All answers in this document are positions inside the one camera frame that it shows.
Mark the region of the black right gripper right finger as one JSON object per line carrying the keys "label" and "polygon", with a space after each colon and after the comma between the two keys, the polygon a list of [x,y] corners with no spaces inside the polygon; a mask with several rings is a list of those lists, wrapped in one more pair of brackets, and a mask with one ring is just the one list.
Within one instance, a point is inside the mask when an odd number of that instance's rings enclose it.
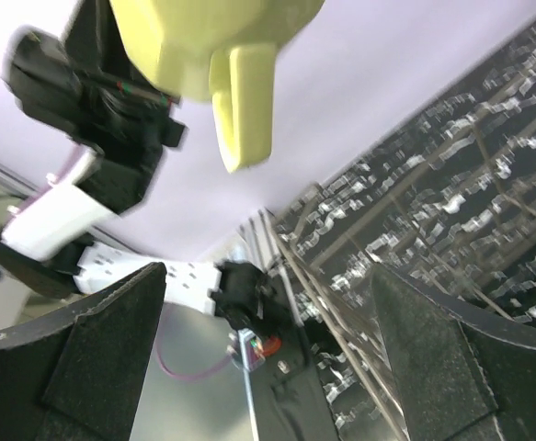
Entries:
{"label": "black right gripper right finger", "polygon": [[413,440],[536,440],[536,329],[391,266],[371,295]]}

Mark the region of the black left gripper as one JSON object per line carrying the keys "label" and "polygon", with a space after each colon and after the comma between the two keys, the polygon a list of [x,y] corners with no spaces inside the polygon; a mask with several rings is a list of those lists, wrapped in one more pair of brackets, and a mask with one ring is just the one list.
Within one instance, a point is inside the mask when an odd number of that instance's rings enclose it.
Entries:
{"label": "black left gripper", "polygon": [[187,127],[171,117],[180,99],[156,90],[130,61],[110,1],[77,3],[64,50],[108,130],[129,138],[150,129],[162,145],[180,145]]}

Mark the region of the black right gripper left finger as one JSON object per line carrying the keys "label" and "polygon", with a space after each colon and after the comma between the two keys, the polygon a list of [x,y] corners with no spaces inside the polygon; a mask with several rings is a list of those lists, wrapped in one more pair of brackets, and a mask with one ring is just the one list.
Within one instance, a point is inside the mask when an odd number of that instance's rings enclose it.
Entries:
{"label": "black right gripper left finger", "polygon": [[0,440],[127,440],[163,309],[166,269],[0,330]]}

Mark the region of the yellow ceramic mug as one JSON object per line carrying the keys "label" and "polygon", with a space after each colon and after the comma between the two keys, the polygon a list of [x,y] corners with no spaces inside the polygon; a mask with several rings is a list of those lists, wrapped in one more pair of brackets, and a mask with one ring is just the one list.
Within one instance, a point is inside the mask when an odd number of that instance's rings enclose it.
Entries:
{"label": "yellow ceramic mug", "polygon": [[114,1],[129,60],[157,90],[212,105],[230,173],[271,154],[279,52],[323,0]]}

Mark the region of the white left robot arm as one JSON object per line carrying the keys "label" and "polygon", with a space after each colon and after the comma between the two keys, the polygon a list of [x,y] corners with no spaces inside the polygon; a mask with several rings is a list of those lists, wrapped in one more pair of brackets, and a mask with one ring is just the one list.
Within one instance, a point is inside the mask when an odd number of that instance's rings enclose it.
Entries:
{"label": "white left robot arm", "polygon": [[100,289],[84,234],[147,194],[186,131],[182,99],[211,104],[236,172],[272,150],[276,61],[319,1],[82,1],[61,37],[22,28],[5,82],[30,118],[75,144],[63,170],[10,211],[0,263],[33,290]]}

